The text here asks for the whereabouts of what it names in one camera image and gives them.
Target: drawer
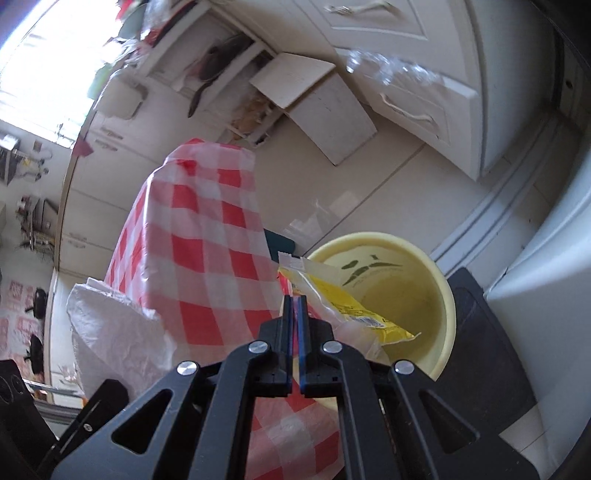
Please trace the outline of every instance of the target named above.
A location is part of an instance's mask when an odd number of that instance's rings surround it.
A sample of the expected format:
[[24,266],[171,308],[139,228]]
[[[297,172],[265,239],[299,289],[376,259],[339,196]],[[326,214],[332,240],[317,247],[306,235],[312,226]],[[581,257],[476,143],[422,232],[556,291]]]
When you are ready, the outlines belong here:
[[62,235],[60,242],[60,270],[104,280],[113,252],[106,248],[80,242]]
[[374,111],[431,145],[470,178],[480,176],[482,99],[475,90],[446,77],[442,85],[424,86],[383,85],[359,72],[352,76]]
[[86,140],[95,151],[78,158],[70,188],[129,212],[157,165],[94,133]]
[[114,250],[123,230],[126,210],[70,190],[62,231],[82,242]]
[[[335,47],[400,57],[468,85],[479,82],[466,67],[477,60],[464,5],[452,8],[448,0],[295,1]],[[352,12],[345,14],[346,8]]]

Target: white plastic bag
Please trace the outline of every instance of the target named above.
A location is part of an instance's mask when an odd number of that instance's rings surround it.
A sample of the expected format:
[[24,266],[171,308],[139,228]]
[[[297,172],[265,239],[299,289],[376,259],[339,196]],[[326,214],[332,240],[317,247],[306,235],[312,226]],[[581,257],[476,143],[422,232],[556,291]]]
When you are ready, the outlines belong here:
[[176,343],[154,310],[143,309],[91,278],[74,286],[66,309],[87,398],[112,378],[127,388],[133,400],[172,369]]

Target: dark green object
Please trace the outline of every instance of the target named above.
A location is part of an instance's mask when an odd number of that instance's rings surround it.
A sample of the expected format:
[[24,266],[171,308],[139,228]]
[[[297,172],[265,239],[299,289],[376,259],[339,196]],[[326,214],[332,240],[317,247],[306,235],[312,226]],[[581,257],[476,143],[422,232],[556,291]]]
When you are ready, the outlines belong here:
[[279,263],[279,252],[291,255],[296,251],[296,243],[278,233],[265,230],[265,237],[267,238],[271,259],[274,262]]
[[105,63],[105,65],[96,72],[95,79],[92,81],[92,84],[88,88],[88,92],[86,94],[88,98],[97,100],[98,97],[100,97],[100,94],[103,92],[103,89],[109,80],[112,69],[113,65],[110,63]]

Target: white appliance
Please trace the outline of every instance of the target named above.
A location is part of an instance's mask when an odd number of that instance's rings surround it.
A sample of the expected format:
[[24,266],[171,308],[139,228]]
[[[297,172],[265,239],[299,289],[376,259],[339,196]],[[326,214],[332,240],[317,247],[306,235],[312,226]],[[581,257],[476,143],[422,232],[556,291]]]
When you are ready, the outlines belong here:
[[554,468],[591,418],[591,128],[577,161],[550,216],[486,298],[528,374]]

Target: kitchen utensil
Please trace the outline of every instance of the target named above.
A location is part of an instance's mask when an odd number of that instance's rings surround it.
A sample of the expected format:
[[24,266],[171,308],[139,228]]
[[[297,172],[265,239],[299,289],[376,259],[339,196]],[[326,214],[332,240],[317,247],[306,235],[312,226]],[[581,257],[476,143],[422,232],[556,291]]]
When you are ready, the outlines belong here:
[[199,70],[197,78],[204,82],[204,84],[201,85],[193,96],[193,100],[189,106],[189,113],[187,114],[189,118],[197,111],[203,92],[213,84],[228,65],[231,64],[232,60],[244,52],[253,42],[246,34],[239,33],[214,45],[207,51],[200,67],[197,67]]

